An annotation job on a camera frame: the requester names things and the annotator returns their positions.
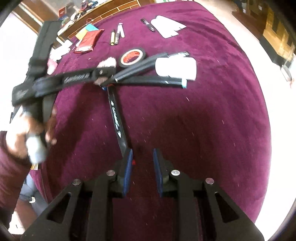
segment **hand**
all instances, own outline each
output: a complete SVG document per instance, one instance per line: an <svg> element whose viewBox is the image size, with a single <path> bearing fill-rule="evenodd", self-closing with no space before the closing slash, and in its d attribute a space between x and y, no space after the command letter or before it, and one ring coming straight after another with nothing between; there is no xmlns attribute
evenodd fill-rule
<svg viewBox="0 0 296 241"><path fill-rule="evenodd" d="M10 154L17 158L25 159L28 156L26 147L26 134L35 133L40 134L46 131L45 140L51 145L55 145L57 140L54 137L56 126L56 106L52 109L50 119L46 124L39 123L34 118L22 112L22 107L13 118L6 134L7 150Z"/></svg>

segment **roll of tape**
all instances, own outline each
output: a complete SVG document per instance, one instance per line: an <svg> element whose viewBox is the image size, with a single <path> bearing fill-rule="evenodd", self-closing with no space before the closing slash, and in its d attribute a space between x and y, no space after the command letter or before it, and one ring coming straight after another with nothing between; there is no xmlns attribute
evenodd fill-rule
<svg viewBox="0 0 296 241"><path fill-rule="evenodd" d="M119 66L127 68L133 64L142 61L146 57L146 53L142 48L134 48L124 53L119 58Z"/></svg>

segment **white floor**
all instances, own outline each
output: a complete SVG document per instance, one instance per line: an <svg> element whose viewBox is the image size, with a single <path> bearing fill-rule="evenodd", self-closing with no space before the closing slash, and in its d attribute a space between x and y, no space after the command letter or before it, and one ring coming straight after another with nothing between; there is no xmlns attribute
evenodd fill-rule
<svg viewBox="0 0 296 241"><path fill-rule="evenodd" d="M228 29L248 56L266 101L271 126L272 157L269 184L256 226L268 240L283 222L295 198L296 94L272 63L259 41L231 12L225 0L195 0Z"/></svg>
<svg viewBox="0 0 296 241"><path fill-rule="evenodd" d="M296 198L293 178L296 167L296 94L283 78L279 67L271 62L259 41L232 16L235 4L225 0L195 1L213 13L234 36L247 54L264 94L271 125L272 160L268 190L256 225L265 240L268 240L278 229ZM0 85L0 129L5 130L12 110L11 90L25 78L36 34L10 15L0 28L0 35L6 36L0 39L3 47L0 64L1 69L5 70L2 71ZM19 40L27 47L17 48Z"/></svg>

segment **metal screw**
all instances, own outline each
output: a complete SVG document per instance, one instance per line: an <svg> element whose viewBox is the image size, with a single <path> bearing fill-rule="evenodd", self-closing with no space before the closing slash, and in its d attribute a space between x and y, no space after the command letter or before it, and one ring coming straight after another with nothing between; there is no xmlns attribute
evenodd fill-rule
<svg viewBox="0 0 296 241"><path fill-rule="evenodd" d="M107 176L111 177L111 176L114 176L115 175L115 171L114 170L109 170L107 172Z"/></svg>
<svg viewBox="0 0 296 241"><path fill-rule="evenodd" d="M81 181L80 181L79 179L75 179L75 180L72 182L72 184L75 185L75 186L79 185L80 183L81 183Z"/></svg>
<svg viewBox="0 0 296 241"><path fill-rule="evenodd" d="M178 171L178 170L172 170L172 171L171 171L171 174L172 174L173 176L178 176L178 175L180 175L180 171Z"/></svg>
<svg viewBox="0 0 296 241"><path fill-rule="evenodd" d="M208 177L208 178L205 180L205 182L206 182L207 184L213 184L213 183L214 183L214 179Z"/></svg>

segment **purple cloth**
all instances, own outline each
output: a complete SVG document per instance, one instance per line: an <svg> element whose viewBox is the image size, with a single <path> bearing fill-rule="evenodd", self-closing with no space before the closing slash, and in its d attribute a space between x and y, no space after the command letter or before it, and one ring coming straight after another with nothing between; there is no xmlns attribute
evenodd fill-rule
<svg viewBox="0 0 296 241"><path fill-rule="evenodd" d="M164 39L140 21L157 15L187 27ZM126 37L110 46L118 22ZM94 51L63 56L55 73L95 67L135 47L148 56L186 50L198 63L197 79L187 89L117 88L136 165L128 197L114 201L114 239L171 240L175 207L158 196L153 148L190 177L213 178L255 221L268 183L271 134L259 82L232 35L195 2L151 4L95 26L105 32ZM92 179L121 159L105 91L78 85L61 91L56 104L57 145L41 170L32 172L49 202L73 179Z"/></svg>

